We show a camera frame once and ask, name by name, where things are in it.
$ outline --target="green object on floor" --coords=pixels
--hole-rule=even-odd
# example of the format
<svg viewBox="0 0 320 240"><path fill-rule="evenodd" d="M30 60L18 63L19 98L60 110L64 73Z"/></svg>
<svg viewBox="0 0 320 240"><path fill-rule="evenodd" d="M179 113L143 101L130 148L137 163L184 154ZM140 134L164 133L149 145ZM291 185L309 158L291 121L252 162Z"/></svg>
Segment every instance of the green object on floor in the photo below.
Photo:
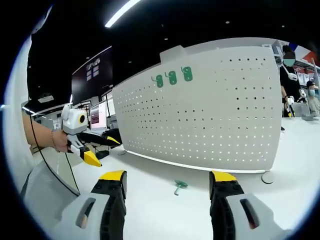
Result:
<svg viewBox="0 0 320 240"><path fill-rule="evenodd" d="M177 185L177 189L174 191L174 195L179 196L178 190L187 188L188 184L186 184L184 181L180 181L180 180L174 180L174 181L175 181L175 184Z"/></svg>

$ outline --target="white desk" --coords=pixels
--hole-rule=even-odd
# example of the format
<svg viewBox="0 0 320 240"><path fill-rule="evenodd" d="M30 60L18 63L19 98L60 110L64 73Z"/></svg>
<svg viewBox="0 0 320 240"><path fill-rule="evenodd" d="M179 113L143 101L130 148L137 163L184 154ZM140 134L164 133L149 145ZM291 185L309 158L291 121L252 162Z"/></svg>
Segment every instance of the white desk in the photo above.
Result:
<svg viewBox="0 0 320 240"><path fill-rule="evenodd" d="M320 121L283 119L274 183L262 174L235 174L246 193L255 194L274 212L283 229L294 229L313 203L320 183ZM127 171L125 240L211 240L209 173L142 158L123 147L110 151L102 167L81 163L73 167L80 192L90 192L105 172ZM175 196L174 180L189 184Z"/></svg>

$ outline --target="person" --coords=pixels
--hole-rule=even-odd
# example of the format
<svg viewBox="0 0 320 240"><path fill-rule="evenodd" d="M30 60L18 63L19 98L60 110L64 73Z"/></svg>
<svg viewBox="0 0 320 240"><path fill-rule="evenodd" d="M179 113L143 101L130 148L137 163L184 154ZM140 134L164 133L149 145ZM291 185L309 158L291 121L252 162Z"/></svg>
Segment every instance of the person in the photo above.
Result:
<svg viewBox="0 0 320 240"><path fill-rule="evenodd" d="M315 96L315 86L316 84L313 81L308 81L306 83L306 87L308 88L308 103L311 116L320 117L320 102Z"/></svg>
<svg viewBox="0 0 320 240"><path fill-rule="evenodd" d="M306 97L306 93L301 89L298 76L296 80L291 80L288 73L297 75L295 69L292 67L296 60L295 52L288 46L282 47L283 51L283 64L279 67L279 77L281 85L282 103L284 104L284 117L288 117L287 111L288 104L291 105L296 102L300 97Z"/></svg>
<svg viewBox="0 0 320 240"><path fill-rule="evenodd" d="M53 131L52 129L47 128L34 120L30 120L30 116L24 112L22 113L22 122L28 144L36 145L38 143L40 147L52 147L58 152L68 152L67 134L61 129Z"/></svg>

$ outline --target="black ceiling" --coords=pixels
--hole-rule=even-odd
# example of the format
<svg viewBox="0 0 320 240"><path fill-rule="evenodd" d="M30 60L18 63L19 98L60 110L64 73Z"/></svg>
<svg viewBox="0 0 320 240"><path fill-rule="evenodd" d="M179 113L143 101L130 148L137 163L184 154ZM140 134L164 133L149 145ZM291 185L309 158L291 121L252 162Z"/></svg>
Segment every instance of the black ceiling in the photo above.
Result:
<svg viewBox="0 0 320 240"><path fill-rule="evenodd" d="M312 24L318 16L309 14L306 24L298 17L301 6L293 1L141 0L111 28L105 28L126 2L69 0L53 6L44 26L32 36L30 109L37 112L68 102L72 73L87 57L111 45L114 81L119 83L159 63L159 53L177 45L232 37L281 39L309 49L319 42ZM37 99L44 94L55 100L39 103Z"/></svg>

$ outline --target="perforated panel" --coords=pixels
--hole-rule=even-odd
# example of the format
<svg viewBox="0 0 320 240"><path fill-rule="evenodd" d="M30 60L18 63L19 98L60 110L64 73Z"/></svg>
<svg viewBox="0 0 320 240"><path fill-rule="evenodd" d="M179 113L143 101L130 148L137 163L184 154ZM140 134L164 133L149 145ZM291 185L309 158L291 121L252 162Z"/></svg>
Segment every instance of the perforated panel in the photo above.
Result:
<svg viewBox="0 0 320 240"><path fill-rule="evenodd" d="M192 80L182 72L190 67ZM176 84L167 76L175 71ZM163 86L155 84L163 76ZM272 52L231 47L156 66L113 89L127 150L190 166L269 170L281 129Z"/></svg>

